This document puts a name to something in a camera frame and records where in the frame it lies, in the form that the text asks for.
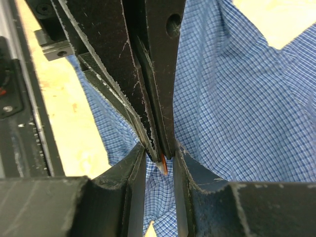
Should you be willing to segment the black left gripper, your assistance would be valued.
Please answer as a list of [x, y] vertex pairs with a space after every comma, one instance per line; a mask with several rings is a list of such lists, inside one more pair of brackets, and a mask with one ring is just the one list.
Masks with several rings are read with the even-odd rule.
[[123, 2], [26, 0], [26, 4], [40, 25], [35, 36], [46, 59], [72, 55], [71, 43], [76, 56], [97, 74], [102, 86], [116, 93], [149, 157], [157, 162], [158, 136], [142, 70], [129, 39]]

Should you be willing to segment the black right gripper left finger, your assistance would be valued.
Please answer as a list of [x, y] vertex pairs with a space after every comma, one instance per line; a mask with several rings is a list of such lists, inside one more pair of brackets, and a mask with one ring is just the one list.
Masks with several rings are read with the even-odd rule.
[[0, 181], [3, 237], [140, 237], [146, 152], [129, 154], [95, 179], [7, 178]]

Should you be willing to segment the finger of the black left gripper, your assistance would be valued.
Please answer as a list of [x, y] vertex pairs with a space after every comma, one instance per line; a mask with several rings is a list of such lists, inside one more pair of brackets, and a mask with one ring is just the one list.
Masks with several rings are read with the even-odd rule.
[[175, 155], [173, 94], [184, 0], [124, 0], [132, 49], [140, 63], [159, 155]]

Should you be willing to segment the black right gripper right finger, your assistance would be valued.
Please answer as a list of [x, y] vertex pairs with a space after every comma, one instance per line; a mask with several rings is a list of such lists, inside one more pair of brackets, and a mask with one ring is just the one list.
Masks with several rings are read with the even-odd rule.
[[182, 146], [173, 159], [181, 237], [313, 237], [316, 185], [304, 182], [229, 182]]

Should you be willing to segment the blue plaid shirt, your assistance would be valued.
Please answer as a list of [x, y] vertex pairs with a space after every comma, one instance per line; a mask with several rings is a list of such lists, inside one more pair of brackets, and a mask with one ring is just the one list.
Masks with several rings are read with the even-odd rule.
[[[316, 184], [315, 1], [185, 2], [173, 94], [175, 153], [182, 145], [229, 182]], [[113, 167], [143, 144], [116, 93], [88, 66], [77, 75]], [[179, 237], [175, 155], [165, 157], [163, 175], [144, 149], [142, 235], [153, 226], [157, 236]]]

